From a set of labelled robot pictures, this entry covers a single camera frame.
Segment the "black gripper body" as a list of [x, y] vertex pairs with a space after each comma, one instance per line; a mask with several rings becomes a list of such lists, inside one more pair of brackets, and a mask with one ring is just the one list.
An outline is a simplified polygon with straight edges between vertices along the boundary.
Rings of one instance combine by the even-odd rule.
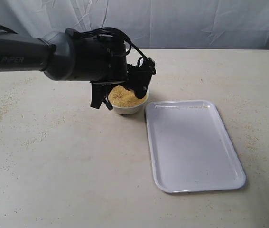
[[115, 83], [126, 79], [126, 47], [121, 39], [81, 38], [74, 46], [74, 80]]

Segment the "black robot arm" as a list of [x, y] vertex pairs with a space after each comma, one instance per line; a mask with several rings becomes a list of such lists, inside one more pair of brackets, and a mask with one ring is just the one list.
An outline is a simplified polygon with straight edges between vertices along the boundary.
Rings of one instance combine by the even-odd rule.
[[90, 106], [99, 109], [109, 92], [126, 81], [126, 48], [120, 38], [74, 30], [50, 32], [43, 38], [24, 37], [0, 26], [0, 72], [40, 71], [54, 81], [89, 81]]

